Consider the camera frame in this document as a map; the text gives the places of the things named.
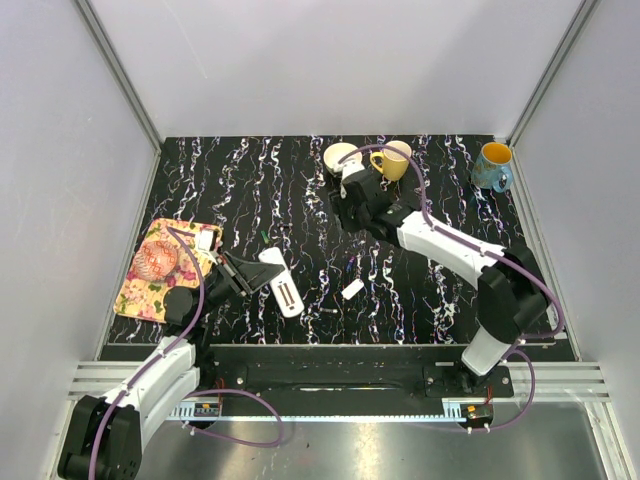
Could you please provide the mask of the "white remote control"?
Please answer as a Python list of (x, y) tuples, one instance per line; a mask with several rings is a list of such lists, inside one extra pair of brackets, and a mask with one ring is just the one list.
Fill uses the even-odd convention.
[(258, 255), (258, 258), (261, 262), (280, 265), (284, 268), (269, 282), (282, 316), (293, 318), (301, 315), (304, 304), (281, 250), (278, 247), (267, 248)]

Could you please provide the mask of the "white battery cover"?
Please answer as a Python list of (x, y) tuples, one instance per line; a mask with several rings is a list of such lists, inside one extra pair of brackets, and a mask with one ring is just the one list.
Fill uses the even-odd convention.
[(364, 282), (361, 279), (356, 279), (352, 281), (347, 287), (345, 287), (341, 294), (345, 300), (352, 299), (362, 288), (364, 287)]

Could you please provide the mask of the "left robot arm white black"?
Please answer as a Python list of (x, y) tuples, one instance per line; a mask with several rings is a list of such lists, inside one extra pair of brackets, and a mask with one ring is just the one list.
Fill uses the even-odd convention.
[(57, 474), (62, 479), (133, 479), (144, 450), (180, 402), (214, 376), (200, 323), (203, 311), (235, 295), (251, 295), (267, 284), (289, 280), (281, 251), (268, 248), (257, 261), (217, 256), (195, 288), (174, 286), (163, 298), (169, 329), (135, 372), (101, 396), (75, 405)]

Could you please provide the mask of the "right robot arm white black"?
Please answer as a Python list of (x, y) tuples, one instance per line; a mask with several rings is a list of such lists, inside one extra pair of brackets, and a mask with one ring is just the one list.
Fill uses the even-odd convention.
[(373, 172), (341, 173), (330, 194), (341, 227), (420, 254), (464, 279), (477, 292), (479, 329), (461, 355), (473, 375), (487, 375), (526, 330), (546, 314), (550, 300), (531, 250), (478, 240), (404, 202), (392, 202)]

